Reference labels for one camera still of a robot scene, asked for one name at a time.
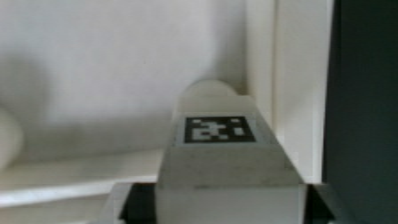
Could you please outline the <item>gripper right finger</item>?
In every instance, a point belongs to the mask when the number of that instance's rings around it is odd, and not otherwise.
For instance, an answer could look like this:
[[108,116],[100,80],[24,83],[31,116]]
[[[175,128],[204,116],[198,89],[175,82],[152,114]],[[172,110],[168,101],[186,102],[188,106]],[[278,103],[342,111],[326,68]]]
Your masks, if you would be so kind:
[[303,224],[340,224],[337,196],[324,184],[307,188]]

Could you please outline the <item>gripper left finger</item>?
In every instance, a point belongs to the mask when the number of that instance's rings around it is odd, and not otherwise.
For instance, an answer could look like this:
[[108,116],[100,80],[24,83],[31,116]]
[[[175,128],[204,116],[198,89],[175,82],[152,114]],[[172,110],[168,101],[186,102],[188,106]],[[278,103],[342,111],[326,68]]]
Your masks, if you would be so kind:
[[100,211],[100,224],[156,224],[150,182],[115,184]]

